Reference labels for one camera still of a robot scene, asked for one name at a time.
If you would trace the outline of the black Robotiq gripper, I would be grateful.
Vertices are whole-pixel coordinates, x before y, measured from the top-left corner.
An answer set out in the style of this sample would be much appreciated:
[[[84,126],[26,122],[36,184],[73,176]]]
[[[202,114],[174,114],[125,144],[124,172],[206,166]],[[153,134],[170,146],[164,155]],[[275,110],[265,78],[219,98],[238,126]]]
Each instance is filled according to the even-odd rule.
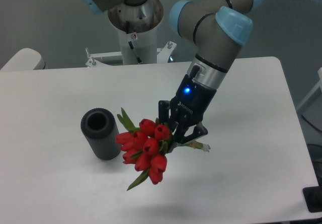
[[[207,88],[194,82],[186,74],[177,89],[176,95],[169,100],[158,102],[158,119],[162,125],[173,128],[178,123],[179,128],[188,128],[196,125],[191,134],[185,136],[185,132],[177,129],[168,145],[168,153],[177,147],[191,147],[193,149],[208,152],[208,144],[201,143],[197,139],[206,136],[208,130],[203,126],[203,114],[213,99],[216,89]]]

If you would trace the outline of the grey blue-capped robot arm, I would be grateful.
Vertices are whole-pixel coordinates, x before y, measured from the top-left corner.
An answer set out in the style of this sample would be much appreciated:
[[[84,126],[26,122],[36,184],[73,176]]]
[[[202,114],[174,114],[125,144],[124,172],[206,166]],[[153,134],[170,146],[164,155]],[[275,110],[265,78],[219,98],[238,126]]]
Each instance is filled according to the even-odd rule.
[[[164,9],[159,0],[84,0],[93,14],[107,13],[119,36],[125,65],[156,63],[156,29]],[[198,51],[176,95],[158,104],[158,118],[174,133],[171,152],[205,136],[203,115],[253,28],[247,13],[263,0],[179,1],[169,13],[170,28]]]

